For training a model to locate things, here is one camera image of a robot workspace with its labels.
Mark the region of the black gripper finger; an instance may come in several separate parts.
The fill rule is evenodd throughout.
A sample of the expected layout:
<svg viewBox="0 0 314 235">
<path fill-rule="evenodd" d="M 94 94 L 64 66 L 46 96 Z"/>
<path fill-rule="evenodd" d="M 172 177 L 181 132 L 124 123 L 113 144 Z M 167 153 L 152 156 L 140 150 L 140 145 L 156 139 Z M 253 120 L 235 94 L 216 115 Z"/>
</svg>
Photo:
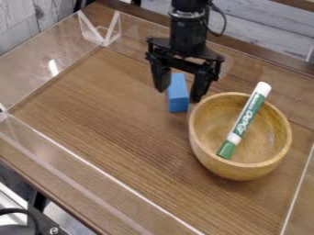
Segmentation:
<svg viewBox="0 0 314 235">
<path fill-rule="evenodd" d="M 211 82 L 217 79 L 212 71 L 197 71 L 195 74 L 193 84 L 189 92 L 189 102 L 199 103 L 205 95 Z"/>
<path fill-rule="evenodd" d="M 163 93 L 171 84 L 171 68 L 159 59 L 150 60 L 150 73 L 156 90 Z"/>
</svg>

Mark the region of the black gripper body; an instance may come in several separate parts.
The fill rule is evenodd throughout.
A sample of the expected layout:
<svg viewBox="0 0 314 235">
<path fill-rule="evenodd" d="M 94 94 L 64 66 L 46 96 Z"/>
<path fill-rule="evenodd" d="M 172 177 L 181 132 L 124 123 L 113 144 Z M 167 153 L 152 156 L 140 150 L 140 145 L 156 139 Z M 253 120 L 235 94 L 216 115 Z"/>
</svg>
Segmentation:
<svg viewBox="0 0 314 235">
<path fill-rule="evenodd" d="M 171 31 L 167 38 L 148 37 L 145 60 L 159 59 L 169 68 L 196 74 L 212 71 L 219 77 L 224 58 L 205 46 L 208 9 L 193 8 L 169 12 Z"/>
</svg>

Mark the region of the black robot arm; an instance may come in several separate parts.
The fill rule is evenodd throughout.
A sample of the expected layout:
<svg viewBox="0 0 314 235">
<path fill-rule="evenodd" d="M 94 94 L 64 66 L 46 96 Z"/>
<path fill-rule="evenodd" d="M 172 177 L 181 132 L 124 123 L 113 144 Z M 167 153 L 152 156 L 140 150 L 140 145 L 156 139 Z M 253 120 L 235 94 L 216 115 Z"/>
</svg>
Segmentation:
<svg viewBox="0 0 314 235">
<path fill-rule="evenodd" d="M 145 60 L 156 90 L 163 93 L 169 87 L 172 68 L 191 73 L 195 76 L 189 90 L 191 103 L 200 102 L 211 82 L 219 78 L 224 62 L 224 57 L 205 45 L 209 9 L 225 16 L 213 0 L 172 0 L 169 36 L 148 37 L 145 40 Z"/>
</svg>

